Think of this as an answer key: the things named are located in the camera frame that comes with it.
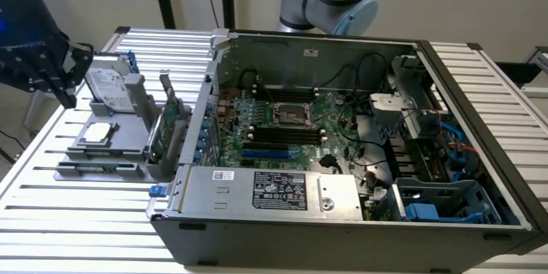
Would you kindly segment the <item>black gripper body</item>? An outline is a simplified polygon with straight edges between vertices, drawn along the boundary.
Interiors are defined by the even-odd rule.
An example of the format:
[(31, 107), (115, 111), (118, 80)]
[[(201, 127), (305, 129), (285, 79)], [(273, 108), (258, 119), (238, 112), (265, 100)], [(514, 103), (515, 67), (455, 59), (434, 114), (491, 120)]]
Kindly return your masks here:
[(2, 83), (62, 92), (69, 38), (43, 0), (2, 0)]

